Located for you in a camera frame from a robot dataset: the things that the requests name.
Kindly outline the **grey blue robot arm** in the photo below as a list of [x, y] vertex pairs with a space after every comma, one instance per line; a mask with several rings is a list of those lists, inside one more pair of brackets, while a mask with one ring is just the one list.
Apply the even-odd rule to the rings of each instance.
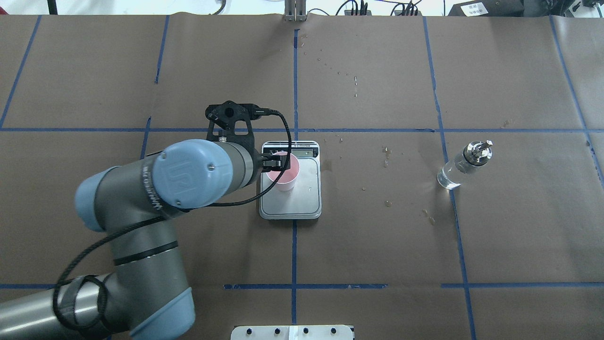
[[189, 139], [108, 168], [78, 187], [74, 205], [106, 237], [83, 250], [52, 289], [1, 304], [3, 340], [175, 340], [195, 322], [192, 288], [172, 220], [217, 206], [285, 155]]

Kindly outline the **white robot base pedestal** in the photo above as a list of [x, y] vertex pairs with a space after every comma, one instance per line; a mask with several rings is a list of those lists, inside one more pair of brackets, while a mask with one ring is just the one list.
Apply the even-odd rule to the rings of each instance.
[[231, 340], [354, 340], [354, 327], [323, 325], [249, 325], [237, 326]]

